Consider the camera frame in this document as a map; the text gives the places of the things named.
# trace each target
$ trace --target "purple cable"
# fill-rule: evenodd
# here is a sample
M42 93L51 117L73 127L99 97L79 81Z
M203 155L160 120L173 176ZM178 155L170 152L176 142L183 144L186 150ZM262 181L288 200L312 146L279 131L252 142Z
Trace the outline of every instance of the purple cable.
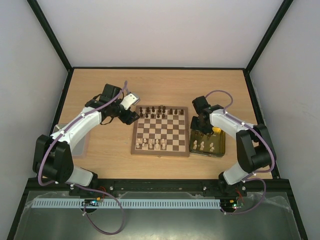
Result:
M89 215L87 214L86 212L86 207L87 205L84 206L83 208L83 214L85 214L85 216L87 217L87 219L89 220L90 224L94 227L94 229L96 229L99 233L101 234L104 234L104 235L115 235L115 234L118 234L122 231L122 229L124 228L124 225L125 225L125 221L126 221L126 214L125 214L125 210L124 208L122 207L121 203L119 202L118 199L116 199L114 196L112 196L111 194L105 192L105 191L100 191L100 190L96 190L96 189L91 189L91 188L86 188L84 186L81 186L79 184L75 184L76 187L80 188L80 189L83 189L83 190L86 190L86 191L90 191L90 192L96 192L96 193L100 193L100 194L104 194L104 195L107 195L109 196L110 198L112 198L113 200L116 201L116 203L119 205L121 211L122 211L122 222L121 222L121 226L119 227L119 229L115 232L107 232L107 231L103 231L101 230L100 228L98 228L94 223L93 221L90 219Z
M98 108L95 108L95 109L92 109L91 111L88 111L84 114L84 116L87 116L89 114L92 114L96 111L99 111L100 109L103 109L105 108L106 106L110 105L112 102L114 102L116 99L118 99L118 97L124 92L124 90L126 90L128 92L128 89L127 89L127 83L128 81L124 81L124 86L123 88L121 89L121 91L113 98L111 99L110 101L108 101L106 104L98 107ZM83 116L79 116L77 117L75 120L73 120L64 130L64 133L66 133L74 124L76 124L80 119L82 119ZM38 183L40 186L46 186L46 185L49 185L49 184L52 184L54 183L55 181L53 180L50 180L50 181L47 181L45 183L42 182L42 172L44 170L44 166L45 166L45 163L47 161L47 158L48 158L48 155L50 153L50 151L52 150L52 148L54 147L54 145L57 143L57 141L62 137L63 135L62 134L59 134L55 140L53 140L53 142L50 144L50 146L48 147L47 151L45 152L44 156L43 156L43 159L42 159L42 162L41 162L41 165L40 165L40 168L39 168L39 172L38 172Z
M235 121L236 123L242 125L242 122L241 122L240 120L238 120L237 118L233 117L232 115L229 115L228 112L227 112L227 108L229 108L229 107L234 103L234 98L232 97L232 95L231 95L229 92L224 91L224 90L213 90L213 91L209 92L209 93L205 96L205 98L207 98L210 94L212 94L212 93L217 93L217 92L225 93L225 94L227 94L227 95L230 97L230 99L231 99L231 102L230 102L227 106L225 106L225 107L223 108L223 113L225 114L225 116L227 116L229 119ZM243 126L245 126L245 127L248 128L251 132L254 133L254 135L262 142L262 144L264 145L264 147L266 148L266 150L267 150L268 153L270 154L270 158L271 158L271 166L270 166L270 168L267 169L267 170L257 170L257 171L255 171L255 173L269 173L269 172L271 172L271 171L275 168L275 157L274 157L274 154L273 154L272 151L271 151L271 148L270 148L269 145L266 143L266 141L262 138L262 136L261 136L256 130L254 130L253 127L247 125L246 123L244 123ZM249 178L249 177L251 177L251 176L252 176L252 174L250 173L248 176L246 176L246 177L244 178L244 180L247 179L247 178Z
M254 180L259 180L263 183L263 193L262 193L262 196L261 196L261 199L258 201L258 203L256 205L254 205L252 208L248 209L248 210L245 210L245 211L240 211L240 212L226 212L225 210L223 210L221 208L221 211L226 214L226 215L238 215L238 214L246 214L250 211L252 211L253 209L256 209L261 203L262 201L264 200L265 196L266 196L266 191L267 191L267 186L266 186L266 183L263 179L261 178L258 178L258 177L255 177L255 178L250 178L248 180L246 180L247 182L250 182L250 181L254 181Z

